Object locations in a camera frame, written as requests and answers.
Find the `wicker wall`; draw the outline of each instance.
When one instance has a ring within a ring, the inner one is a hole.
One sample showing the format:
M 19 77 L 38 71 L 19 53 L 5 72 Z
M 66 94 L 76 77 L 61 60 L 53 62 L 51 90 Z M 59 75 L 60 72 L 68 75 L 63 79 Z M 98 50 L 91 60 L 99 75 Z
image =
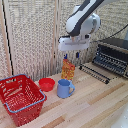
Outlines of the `wicker wall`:
M 0 79 L 12 75 L 2 2 L 0 1 Z

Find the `blue mug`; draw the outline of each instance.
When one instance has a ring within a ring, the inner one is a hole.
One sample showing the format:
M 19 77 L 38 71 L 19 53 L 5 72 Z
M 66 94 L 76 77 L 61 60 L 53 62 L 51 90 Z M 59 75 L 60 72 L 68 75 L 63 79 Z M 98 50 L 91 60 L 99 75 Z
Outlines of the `blue mug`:
M 67 98 L 71 96 L 74 91 L 75 86 L 72 84 L 71 80 L 61 79 L 58 81 L 57 95 L 60 98 Z

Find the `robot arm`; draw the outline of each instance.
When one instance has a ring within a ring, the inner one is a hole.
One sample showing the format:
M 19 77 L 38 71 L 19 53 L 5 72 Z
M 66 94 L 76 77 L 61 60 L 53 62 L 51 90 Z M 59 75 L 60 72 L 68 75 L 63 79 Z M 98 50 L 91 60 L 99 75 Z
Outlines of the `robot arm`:
M 82 23 L 96 9 L 115 1 L 118 1 L 118 0 L 85 0 L 84 3 L 67 20 L 67 23 L 66 23 L 67 33 L 71 37 L 78 36 L 80 34 Z
M 75 6 L 73 14 L 66 22 L 68 36 L 60 37 L 60 51 L 84 50 L 89 47 L 91 34 L 100 28 L 100 17 L 93 13 L 96 9 L 119 0 L 85 0 Z

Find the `wooden countertop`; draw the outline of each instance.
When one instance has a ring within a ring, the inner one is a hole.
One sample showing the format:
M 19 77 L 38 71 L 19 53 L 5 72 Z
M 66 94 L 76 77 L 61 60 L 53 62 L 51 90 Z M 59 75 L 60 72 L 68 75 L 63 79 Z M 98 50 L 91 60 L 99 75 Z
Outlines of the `wooden countertop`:
M 76 68 L 71 97 L 57 96 L 57 82 L 61 74 L 51 76 L 54 89 L 44 92 L 40 116 L 20 128 L 110 128 L 128 103 L 128 81 L 115 78 L 108 85 Z M 0 128 L 16 128 L 0 102 Z

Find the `red plastic basket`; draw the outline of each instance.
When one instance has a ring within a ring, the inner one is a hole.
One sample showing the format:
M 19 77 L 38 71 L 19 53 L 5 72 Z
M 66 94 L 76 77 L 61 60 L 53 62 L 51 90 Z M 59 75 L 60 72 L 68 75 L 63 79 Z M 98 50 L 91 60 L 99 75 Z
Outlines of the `red plastic basket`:
M 0 80 L 0 99 L 19 127 L 39 116 L 47 97 L 30 78 L 19 74 Z

